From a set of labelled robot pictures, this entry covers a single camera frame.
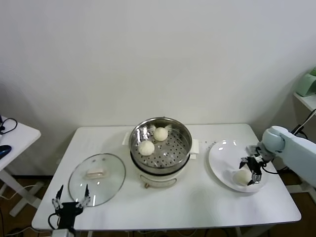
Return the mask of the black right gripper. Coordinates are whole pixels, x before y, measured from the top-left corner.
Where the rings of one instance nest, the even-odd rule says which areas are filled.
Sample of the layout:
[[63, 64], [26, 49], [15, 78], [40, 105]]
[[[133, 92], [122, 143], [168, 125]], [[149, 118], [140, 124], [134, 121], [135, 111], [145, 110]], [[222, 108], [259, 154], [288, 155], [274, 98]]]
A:
[[248, 186], [254, 185], [254, 184], [259, 184], [261, 181], [261, 167], [263, 166], [263, 162], [260, 160], [258, 161], [254, 157], [244, 157], [241, 158], [241, 161], [239, 163], [239, 169], [241, 169], [244, 165], [248, 166], [250, 171], [252, 172], [251, 174], [251, 180], [247, 183]]

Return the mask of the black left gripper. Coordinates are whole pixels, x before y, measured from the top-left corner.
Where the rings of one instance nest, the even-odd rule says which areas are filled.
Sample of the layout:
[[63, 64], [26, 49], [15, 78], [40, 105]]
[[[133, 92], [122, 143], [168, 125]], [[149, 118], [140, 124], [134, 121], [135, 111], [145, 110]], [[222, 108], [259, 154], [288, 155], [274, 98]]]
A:
[[64, 202], [61, 203], [60, 198], [63, 191], [63, 185], [57, 192], [55, 198], [52, 199], [54, 209], [57, 210], [57, 215], [60, 218], [57, 224], [59, 229], [73, 229], [75, 219], [78, 215], [82, 214], [83, 208], [86, 208], [90, 203], [90, 194], [88, 185], [86, 185], [84, 197], [80, 202]]

